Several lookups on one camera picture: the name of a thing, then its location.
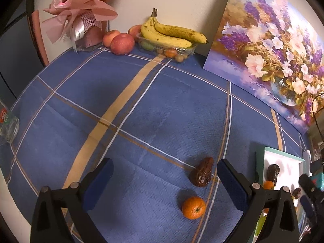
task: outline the flower bouquet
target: flower bouquet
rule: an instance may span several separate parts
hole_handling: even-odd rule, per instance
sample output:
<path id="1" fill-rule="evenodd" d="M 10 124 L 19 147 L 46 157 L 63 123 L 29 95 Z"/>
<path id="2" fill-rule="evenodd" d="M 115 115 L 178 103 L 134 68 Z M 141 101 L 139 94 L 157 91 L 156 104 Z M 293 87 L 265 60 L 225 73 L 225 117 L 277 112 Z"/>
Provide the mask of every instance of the flower bouquet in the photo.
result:
<path id="1" fill-rule="evenodd" d="M 296 115 L 309 124 L 324 107 L 324 95 L 319 96 L 324 91 L 323 48 L 317 34 L 290 18 L 286 0 L 232 3 L 226 9 L 235 15 L 225 11 L 213 47 L 245 64 L 251 76 L 268 84 L 277 100 L 295 106 Z"/>
<path id="2" fill-rule="evenodd" d="M 53 0 L 44 11 L 55 15 L 43 22 L 50 41 L 55 43 L 64 35 L 72 41 L 75 51 L 97 48 L 106 31 L 107 21 L 117 17 L 109 0 Z"/>

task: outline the jar label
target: jar label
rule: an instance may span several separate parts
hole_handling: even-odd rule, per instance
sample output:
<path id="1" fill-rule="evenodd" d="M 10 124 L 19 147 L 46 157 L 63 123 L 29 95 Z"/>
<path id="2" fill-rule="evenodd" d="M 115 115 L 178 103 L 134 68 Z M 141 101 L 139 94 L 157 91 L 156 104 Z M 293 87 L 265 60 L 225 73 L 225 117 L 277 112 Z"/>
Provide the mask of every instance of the jar label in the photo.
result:
<path id="1" fill-rule="evenodd" d="M 0 113 L 0 122 L 3 123 L 3 124 L 6 124 L 9 122 L 9 115 L 8 115 L 8 111 L 3 108 L 1 110 L 1 113 Z"/>

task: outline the white stripe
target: white stripe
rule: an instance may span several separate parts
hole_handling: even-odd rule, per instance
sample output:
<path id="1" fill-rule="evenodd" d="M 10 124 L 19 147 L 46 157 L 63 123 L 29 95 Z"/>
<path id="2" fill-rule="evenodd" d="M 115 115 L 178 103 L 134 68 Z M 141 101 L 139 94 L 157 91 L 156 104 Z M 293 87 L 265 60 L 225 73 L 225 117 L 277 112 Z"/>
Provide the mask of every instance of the white stripe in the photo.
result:
<path id="1" fill-rule="evenodd" d="M 201 80 L 201 81 L 204 81 L 205 83 L 207 83 L 207 84 L 209 84 L 209 85 L 211 85 L 211 86 L 213 86 L 213 87 L 215 87 L 215 88 L 217 88 L 217 89 L 223 91 L 224 93 L 227 93 L 227 91 L 224 90 L 224 89 L 222 89 L 221 87 L 218 87 L 218 86 L 216 86 L 216 85 L 210 83 L 209 81 L 206 81 L 206 80 L 204 80 L 204 79 L 202 79 L 202 78 L 200 78 L 200 77 L 197 77 L 197 76 L 195 76 L 194 74 L 188 73 L 188 72 L 186 72 L 186 71 L 183 71 L 183 70 L 181 70 L 181 69 L 177 69 L 177 68 L 172 67 L 172 66 L 168 66 L 168 65 L 167 65 L 167 67 L 168 67 L 168 68 L 175 69 L 175 70 L 178 70 L 178 71 L 183 72 L 183 73 L 185 73 L 185 74 L 188 74 L 188 75 L 190 75 L 190 76 L 192 76 L 192 77 L 195 77 L 195 78 L 197 78 L 197 79 L 199 79 L 199 80 Z M 258 111 L 256 108 L 254 108 L 254 107 L 251 106 L 250 104 L 248 104 L 248 103 L 246 103 L 246 102 L 240 100 L 240 99 L 239 99 L 238 97 L 236 97 L 235 95 L 232 95 L 232 96 L 233 96 L 233 98 L 237 99 L 239 102 L 241 102 L 241 103 L 243 103 L 244 105 L 248 106 L 249 108 L 253 109 L 253 110 L 256 111 L 257 113 L 259 113 L 260 115 L 262 115 L 263 117 L 265 117 L 266 119 L 268 119 L 269 121 L 271 121 L 272 123 L 274 123 L 275 125 L 277 125 L 278 127 L 280 127 L 280 125 L 278 125 L 277 123 L 275 123 L 274 121 L 272 121 L 269 117 L 265 116 L 263 113 L 261 113 L 260 111 Z M 287 134 L 287 136 L 288 136 L 289 138 L 291 138 L 291 139 L 294 141 L 294 143 L 296 143 L 296 144 L 300 147 L 300 145 L 299 145 L 299 144 L 298 144 L 298 143 L 297 143 L 297 142 L 296 142 L 296 141 L 295 141 L 295 140 L 294 140 L 294 139 L 293 139 L 293 138 L 288 134 L 288 132 L 285 131 L 285 129 L 283 129 L 282 127 L 280 127 L 280 128 L 281 128 L 281 130 L 283 130 L 283 132 L 285 132 L 285 133 Z"/>
<path id="2" fill-rule="evenodd" d="M 41 79 L 41 78 L 39 78 L 39 79 L 40 79 L 40 80 L 41 80 L 41 81 L 42 81 L 46 86 L 48 86 L 48 87 L 53 91 L 53 89 L 52 89 L 52 88 L 51 88 L 51 87 L 50 87 L 50 86 L 49 86 L 45 81 L 43 81 L 43 79 Z M 74 105 L 78 106 L 80 109 L 82 109 L 82 110 L 84 110 L 84 111 L 90 113 L 91 115 L 95 116 L 96 118 L 98 118 L 98 119 L 100 119 L 100 120 L 103 120 L 103 121 L 107 122 L 108 124 L 111 124 L 111 125 L 113 125 L 114 127 L 117 128 L 116 125 L 114 125 L 113 123 L 107 121 L 106 119 L 99 117 L 98 115 L 96 115 L 96 114 L 92 113 L 91 111 L 89 111 L 89 110 L 83 108 L 82 106 L 80 106 L 80 105 L 74 103 L 73 101 L 69 100 L 68 98 L 62 96 L 61 94 L 59 94 L 59 93 L 57 93 L 57 92 L 56 92 L 56 94 L 57 94 L 58 96 L 60 96 L 61 98 L 63 98 L 63 99 L 65 99 L 65 100 L 67 100 L 67 101 L 73 103 Z M 177 160 L 178 162 L 181 162 L 181 163 L 184 164 L 184 165 L 187 165 L 187 166 L 189 166 L 189 167 L 195 169 L 194 166 L 189 165 L 189 164 L 187 164 L 187 163 L 185 163 L 185 162 L 179 160 L 178 158 L 176 158 L 176 157 L 174 157 L 174 156 L 172 156 L 172 155 L 167 154 L 166 152 L 163 152 L 162 150 L 160 150 L 160 149 L 158 149 L 158 148 L 156 148 L 156 147 L 154 147 L 154 146 L 148 144 L 147 142 L 145 142 L 145 141 L 143 141 L 143 140 L 141 140 L 141 139 L 135 137 L 134 135 L 131 135 L 130 133 L 128 133 L 128 132 L 126 132 L 126 131 L 124 131 L 124 130 L 122 130 L 122 129 L 120 129 L 120 131 L 122 131 L 122 132 L 124 132 L 125 134 L 129 135 L 130 137 L 132 137 L 132 138 L 138 140 L 139 142 L 146 144 L 148 147 L 151 147 L 151 148 L 157 150 L 158 152 L 160 152 L 160 153 L 162 153 L 162 154 L 164 154 L 164 155 L 166 155 L 166 156 L 168 156 L 168 157 L 170 157 L 170 158 L 173 158 L 173 159 Z"/>
<path id="3" fill-rule="evenodd" d="M 70 48 L 69 49 L 67 49 L 67 50 L 65 50 L 62 54 L 60 54 L 58 57 L 56 57 L 51 63 L 49 63 L 45 68 L 43 68 L 38 74 L 37 74 L 37 76 L 39 76 L 45 69 L 47 69 L 51 64 L 53 64 L 61 55 L 63 55 L 65 52 L 67 52 L 68 50 L 70 50 Z M 11 109 L 10 110 L 13 110 L 13 108 L 16 106 L 16 104 L 17 104 L 17 102 L 20 100 L 20 98 L 22 97 L 22 95 L 25 93 L 25 91 L 26 91 L 26 89 L 30 86 L 30 84 L 32 84 L 33 83 L 33 81 L 36 79 L 36 77 L 34 77 L 33 79 L 32 79 L 32 81 L 30 82 L 30 83 L 28 83 L 28 85 L 27 85 L 27 87 L 26 88 L 24 88 L 24 90 L 22 91 L 22 93 L 19 95 L 19 97 L 18 97 L 18 99 L 15 101 L 15 103 L 13 104 L 13 106 L 11 107 Z"/>
<path id="4" fill-rule="evenodd" d="M 230 104 L 230 116 L 229 116 L 229 126 L 228 126 L 228 134 L 227 134 L 227 140 L 226 140 L 226 145 L 225 145 L 225 149 L 224 149 L 224 156 L 223 156 L 223 159 L 225 158 L 225 155 L 226 155 L 226 151 L 227 151 L 227 146 L 228 146 L 228 140 L 229 140 L 229 134 L 230 134 L 230 131 L 231 131 L 231 122 L 232 122 L 232 86 L 231 86 L 231 83 L 229 83 L 229 88 L 230 88 L 230 96 L 231 96 L 231 104 Z M 215 202 L 215 197 L 216 197 L 216 193 L 217 193 L 217 190 L 218 190 L 218 185 L 219 185 L 219 178 L 218 178 L 218 181 L 217 181 L 217 185 L 216 185 L 216 188 L 215 188 L 215 192 L 214 192 L 214 196 L 213 196 L 213 200 L 209 206 L 209 209 L 208 209 L 208 213 L 207 213 L 207 217 L 206 217 L 206 220 L 205 220 L 205 224 L 204 226 L 202 227 L 202 230 L 201 230 L 201 233 L 200 233 L 200 236 L 199 236 L 199 239 L 197 241 L 197 243 L 200 242 L 201 240 L 201 237 L 205 231 L 205 228 L 207 226 L 207 223 L 208 223 L 208 219 L 209 219 L 209 216 L 210 216 L 210 212 L 212 211 L 212 208 L 213 208 L 213 205 L 214 205 L 214 202 Z"/>
<path id="5" fill-rule="evenodd" d="M 79 240 L 81 243 L 83 243 L 83 241 L 81 240 L 81 239 L 79 239 L 77 236 L 76 236 L 76 234 L 74 234 L 74 232 L 72 232 L 73 233 L 73 235 L 77 238 L 77 240 Z"/>
<path id="6" fill-rule="evenodd" d="M 33 117 L 33 119 L 32 119 L 32 121 L 30 122 L 30 124 L 28 125 L 28 127 L 27 127 L 27 130 L 25 131 L 25 134 L 23 135 L 23 137 L 22 137 L 22 139 L 21 139 L 21 141 L 20 141 L 20 143 L 19 143 L 19 145 L 18 145 L 18 148 L 17 148 L 17 150 L 16 150 L 16 155 L 15 155 L 15 158 L 16 158 L 16 156 L 17 156 L 17 154 L 18 154 L 18 151 L 19 151 L 19 149 L 20 149 L 20 146 L 21 146 L 21 144 L 22 144 L 22 142 L 23 142 L 23 140 L 24 140 L 24 138 L 25 138 L 25 136 L 26 136 L 26 134 L 27 134 L 27 132 L 28 132 L 28 130 L 29 130 L 29 128 L 30 128 L 30 126 L 33 124 L 33 122 L 34 122 L 34 120 L 36 119 L 36 117 L 37 117 L 37 115 L 40 113 L 40 111 L 42 110 L 42 108 L 45 106 L 45 104 L 51 99 L 51 97 L 56 93 L 56 91 L 70 78 L 70 77 L 72 77 L 80 68 L 82 68 L 85 64 L 87 64 L 91 59 L 93 59 L 95 56 L 97 56 L 97 55 L 99 55 L 101 52 L 102 52 L 103 50 L 101 50 L 101 51 L 99 51 L 98 53 L 96 53 L 96 54 L 94 54 L 93 56 L 91 56 L 86 62 L 84 62 L 79 68 L 77 68 L 71 75 L 69 75 L 66 79 L 64 79 L 62 82 L 61 82 L 61 84 L 57 87 L 57 89 L 56 90 L 54 90 L 52 93 L 51 93 L 51 95 L 47 98 L 47 100 L 46 101 L 44 101 L 44 103 L 43 103 L 43 105 L 40 107 L 40 109 L 38 110 L 38 112 L 36 113 L 36 115 Z M 7 186 L 8 186 L 8 184 L 9 184 L 9 182 L 10 182 L 10 180 L 11 180 L 11 169 L 10 169 L 10 179 L 9 179 L 9 181 L 8 181 L 8 183 L 7 183 Z"/>
<path id="7" fill-rule="evenodd" d="M 279 114 L 277 112 L 276 112 L 276 114 L 277 114 L 277 117 L 278 117 L 278 122 L 279 122 L 279 125 L 280 125 L 280 128 L 281 128 L 281 135 L 282 135 L 283 143 L 284 143 L 284 146 L 285 146 L 284 152 L 286 152 L 286 142 L 285 142 L 285 138 L 284 138 L 283 131 L 282 131 L 282 127 L 281 127 L 281 122 L 280 122 Z"/>
<path id="8" fill-rule="evenodd" d="M 163 153 L 164 155 L 166 155 L 166 156 L 168 156 L 168 157 L 170 157 L 170 158 L 173 158 L 173 159 L 177 160 L 178 162 L 180 162 L 180 163 L 182 163 L 182 164 L 184 164 L 184 165 L 187 165 L 187 166 L 189 166 L 189 167 L 195 169 L 194 166 L 189 165 L 189 164 L 187 164 L 187 163 L 185 163 L 185 162 L 179 160 L 178 158 L 176 158 L 176 157 L 174 157 L 174 156 L 172 156 L 172 155 L 169 155 L 169 154 L 167 154 L 166 152 L 161 151 L 160 149 L 158 149 L 158 148 L 156 148 L 156 147 L 154 147 L 154 146 L 148 144 L 148 143 L 145 142 L 145 141 L 142 141 L 141 139 L 135 137 L 134 135 L 131 135 L 130 133 L 128 133 L 128 132 L 126 132 L 126 131 L 124 131 L 124 130 L 122 130 L 122 129 L 120 129 L 120 131 L 122 131 L 123 133 L 126 133 L 127 135 L 131 136 L 132 138 L 138 140 L 139 142 L 144 143 L 144 144 L 147 145 L 148 147 L 151 147 L 151 148 L 157 150 L 158 152 Z"/>
<path id="9" fill-rule="evenodd" d="M 230 108 L 230 113 L 229 113 L 229 126 L 228 126 L 228 134 L 227 134 L 227 140 L 226 140 L 226 145 L 225 145 L 225 149 L 224 149 L 224 156 L 223 159 L 225 158 L 226 155 L 226 151 L 227 151 L 227 146 L 228 146 L 228 140 L 229 140 L 229 134 L 231 132 L 231 124 L 232 124 L 232 83 L 229 83 L 229 92 L 230 92 L 230 96 L 231 96 L 231 108 Z"/>
<path id="10" fill-rule="evenodd" d="M 11 145 L 10 145 L 10 148 L 11 148 L 12 154 L 15 154 L 14 151 L 13 151 L 13 149 L 12 149 L 12 147 L 11 147 Z M 12 165 L 14 165 L 15 162 L 17 162 L 16 157 L 14 157 L 14 162 L 13 162 Z M 38 196 L 37 191 L 33 188 L 33 186 L 31 185 L 31 183 L 29 182 L 29 180 L 28 180 L 27 177 L 25 176 L 24 172 L 22 171 L 22 169 L 20 168 L 20 166 L 19 166 L 18 163 L 17 163 L 17 166 L 18 166 L 18 168 L 19 168 L 21 174 L 23 175 L 23 177 L 25 178 L 25 180 L 26 180 L 27 183 L 29 184 L 30 188 L 33 190 L 33 192 L 36 194 L 36 196 Z"/>
<path id="11" fill-rule="evenodd" d="M 111 52 L 111 50 L 109 50 L 107 48 L 104 48 L 103 51 Z M 153 59 L 145 58 L 143 56 L 137 56 L 137 55 L 132 55 L 132 54 L 125 54 L 125 56 L 131 56 L 131 57 L 134 57 L 134 58 L 138 58 L 138 59 L 142 59 L 142 60 L 147 60 L 149 62 L 155 62 L 155 63 L 159 63 L 159 64 L 161 63 L 161 62 L 155 61 Z"/>
<path id="12" fill-rule="evenodd" d="M 302 143 L 303 143 L 303 145 L 304 145 L 304 149 L 305 149 L 305 151 L 306 151 L 307 149 L 306 149 L 306 145 L 305 145 L 305 143 L 304 143 L 303 137 L 302 137 L 302 135 L 300 134 L 300 132 L 298 132 L 298 133 L 299 133 L 299 137 L 300 137 L 300 139 L 302 140 Z"/>
<path id="13" fill-rule="evenodd" d="M 130 114 L 133 112 L 133 110 L 136 108 L 137 104 L 141 101 L 141 99 L 144 97 L 145 93 L 148 91 L 148 89 L 150 88 L 150 86 L 152 85 L 152 83 L 154 82 L 154 80 L 156 79 L 156 77 L 158 76 L 158 74 L 160 74 L 160 72 L 162 71 L 162 69 L 164 69 L 164 67 L 170 62 L 171 60 L 169 60 L 154 76 L 154 78 L 152 79 L 152 81 L 150 82 L 150 84 L 148 85 L 148 87 L 146 88 L 146 90 L 143 92 L 143 94 L 140 96 L 140 98 L 138 99 L 138 101 L 135 103 L 135 105 L 133 106 L 133 108 L 131 109 L 131 111 L 127 114 L 127 116 L 124 118 L 124 120 L 122 121 L 122 123 L 120 124 L 120 126 L 117 128 L 117 131 L 115 133 L 115 135 L 113 136 L 113 138 L 111 139 L 110 143 L 108 144 L 105 152 L 103 153 L 100 161 L 98 164 L 100 164 L 100 162 L 102 161 L 102 159 L 105 157 L 109 147 L 111 146 L 112 142 L 114 141 L 114 139 L 116 138 L 118 132 L 120 131 L 121 127 L 123 126 L 123 124 L 125 123 L 125 121 L 128 119 L 128 117 L 130 116 Z"/>
<path id="14" fill-rule="evenodd" d="M 72 223 L 71 229 L 70 229 L 70 233 L 73 233 L 73 228 L 74 228 L 74 222 Z"/>

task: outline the table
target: table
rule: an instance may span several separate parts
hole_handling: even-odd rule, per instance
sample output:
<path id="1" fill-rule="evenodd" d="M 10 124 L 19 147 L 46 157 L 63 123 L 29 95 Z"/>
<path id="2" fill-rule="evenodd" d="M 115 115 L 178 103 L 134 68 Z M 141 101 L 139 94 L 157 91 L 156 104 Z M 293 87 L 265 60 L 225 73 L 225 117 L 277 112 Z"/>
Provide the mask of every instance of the table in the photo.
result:
<path id="1" fill-rule="evenodd" d="M 89 212 L 108 242 L 223 242 L 241 217 L 217 178 L 193 186 L 190 171 L 206 156 L 226 157 L 250 181 L 259 145 L 302 157 L 302 136 L 241 88 L 202 69 L 205 57 L 170 62 L 134 49 L 71 49 L 23 91 L 12 111 L 20 129 L 0 147 L 0 167 L 31 223 L 39 190 L 65 188 L 103 157 L 115 171 Z M 203 218 L 188 220 L 181 203 L 197 195 Z M 78 233 L 69 214 L 73 237 Z"/>

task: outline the red apple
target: red apple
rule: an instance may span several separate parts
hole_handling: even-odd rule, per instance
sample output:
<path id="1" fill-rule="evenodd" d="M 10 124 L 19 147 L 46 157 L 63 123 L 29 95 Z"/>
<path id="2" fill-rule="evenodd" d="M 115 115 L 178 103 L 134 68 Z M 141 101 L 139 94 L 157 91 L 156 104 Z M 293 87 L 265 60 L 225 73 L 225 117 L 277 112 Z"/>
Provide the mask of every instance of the red apple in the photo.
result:
<path id="1" fill-rule="evenodd" d="M 134 38 L 129 34 L 122 33 L 111 41 L 110 49 L 115 55 L 125 55 L 133 50 L 134 45 Z"/>
<path id="2" fill-rule="evenodd" d="M 111 45 L 111 41 L 117 36 L 117 35 L 120 35 L 120 32 L 118 30 L 111 30 L 109 32 L 107 32 L 103 39 L 102 39 L 102 42 L 103 42 L 103 45 L 105 47 L 110 47 Z"/>
<path id="3" fill-rule="evenodd" d="M 129 33 L 132 37 L 134 37 L 135 42 L 138 41 L 136 35 L 137 35 L 138 33 L 141 32 L 141 26 L 142 26 L 142 25 L 136 25 L 136 26 L 131 27 L 131 28 L 128 30 L 128 33 Z"/>

